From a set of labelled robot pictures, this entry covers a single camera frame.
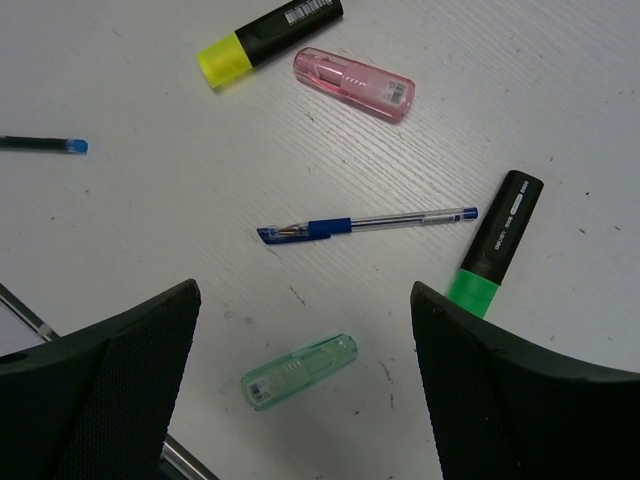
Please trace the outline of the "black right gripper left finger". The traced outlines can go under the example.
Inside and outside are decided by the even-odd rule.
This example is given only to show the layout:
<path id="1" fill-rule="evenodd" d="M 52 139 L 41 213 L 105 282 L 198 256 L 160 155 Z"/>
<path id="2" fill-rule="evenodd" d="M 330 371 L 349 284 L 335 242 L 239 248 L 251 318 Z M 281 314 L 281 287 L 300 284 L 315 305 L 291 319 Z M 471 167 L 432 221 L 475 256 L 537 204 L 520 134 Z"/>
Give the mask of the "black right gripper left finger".
<path id="1" fill-rule="evenodd" d="M 200 306 L 188 279 L 61 336 L 3 290 L 2 477 L 199 478 L 168 427 Z"/>

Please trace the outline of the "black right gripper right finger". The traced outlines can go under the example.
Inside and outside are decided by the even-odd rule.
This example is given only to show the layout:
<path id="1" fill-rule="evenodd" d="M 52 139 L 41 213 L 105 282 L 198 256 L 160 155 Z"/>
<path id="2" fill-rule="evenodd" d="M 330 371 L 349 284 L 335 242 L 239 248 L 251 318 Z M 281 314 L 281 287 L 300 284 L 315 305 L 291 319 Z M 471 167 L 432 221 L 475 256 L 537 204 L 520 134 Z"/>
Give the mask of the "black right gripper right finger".
<path id="1" fill-rule="evenodd" d="M 422 282 L 411 314 L 444 478 L 638 478 L 638 374 L 543 348 Z"/>

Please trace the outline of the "green black highlighter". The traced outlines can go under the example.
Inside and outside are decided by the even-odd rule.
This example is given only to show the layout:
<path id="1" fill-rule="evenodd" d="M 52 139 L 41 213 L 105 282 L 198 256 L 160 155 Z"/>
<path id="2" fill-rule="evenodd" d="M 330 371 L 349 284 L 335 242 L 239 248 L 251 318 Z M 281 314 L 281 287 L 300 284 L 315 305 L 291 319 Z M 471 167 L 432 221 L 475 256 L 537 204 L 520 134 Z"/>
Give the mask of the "green black highlighter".
<path id="1" fill-rule="evenodd" d="M 447 298 L 484 318 L 529 224 L 544 183 L 509 171 L 498 188 L 456 272 Z"/>

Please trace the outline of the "clear blue ink pen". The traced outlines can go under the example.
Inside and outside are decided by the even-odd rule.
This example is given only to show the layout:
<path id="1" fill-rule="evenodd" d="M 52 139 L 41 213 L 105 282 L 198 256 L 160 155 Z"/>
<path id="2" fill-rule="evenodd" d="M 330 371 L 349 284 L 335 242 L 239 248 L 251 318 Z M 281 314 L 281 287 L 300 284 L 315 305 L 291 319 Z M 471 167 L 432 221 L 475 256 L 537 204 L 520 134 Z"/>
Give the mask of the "clear blue ink pen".
<path id="1" fill-rule="evenodd" d="M 89 144 L 83 139 L 3 136 L 1 149 L 84 155 L 89 151 Z"/>

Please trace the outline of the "pink correction tape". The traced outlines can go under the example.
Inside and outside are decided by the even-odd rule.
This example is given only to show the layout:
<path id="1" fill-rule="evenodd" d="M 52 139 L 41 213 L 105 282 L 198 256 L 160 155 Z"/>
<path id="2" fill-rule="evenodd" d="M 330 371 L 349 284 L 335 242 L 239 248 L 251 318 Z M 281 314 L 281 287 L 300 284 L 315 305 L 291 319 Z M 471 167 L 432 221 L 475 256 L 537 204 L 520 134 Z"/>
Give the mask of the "pink correction tape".
<path id="1" fill-rule="evenodd" d="M 301 83 L 390 123 L 407 115 L 415 97 L 408 78 L 311 47 L 296 54 L 293 70 Z"/>

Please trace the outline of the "yellow black highlighter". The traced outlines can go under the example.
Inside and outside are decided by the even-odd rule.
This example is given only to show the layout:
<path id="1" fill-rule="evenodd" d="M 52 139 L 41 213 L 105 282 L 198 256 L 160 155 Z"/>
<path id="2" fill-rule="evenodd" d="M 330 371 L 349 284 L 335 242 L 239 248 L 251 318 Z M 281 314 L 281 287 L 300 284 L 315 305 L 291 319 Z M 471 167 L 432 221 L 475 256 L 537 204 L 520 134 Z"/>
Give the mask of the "yellow black highlighter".
<path id="1" fill-rule="evenodd" d="M 204 78 L 211 88 L 224 88 L 343 14 L 339 0 L 290 1 L 201 51 Z"/>

